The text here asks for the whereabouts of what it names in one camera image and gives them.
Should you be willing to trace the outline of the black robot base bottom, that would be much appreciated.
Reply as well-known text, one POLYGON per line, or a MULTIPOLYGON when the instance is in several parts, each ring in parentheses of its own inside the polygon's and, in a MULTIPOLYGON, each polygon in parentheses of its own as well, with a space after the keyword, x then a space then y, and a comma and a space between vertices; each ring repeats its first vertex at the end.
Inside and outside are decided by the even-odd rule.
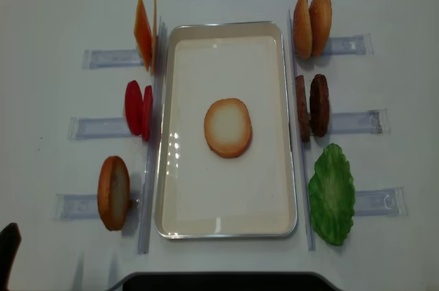
POLYGON ((190 272, 134 275, 120 290, 336 290, 318 275, 285 272, 190 272))

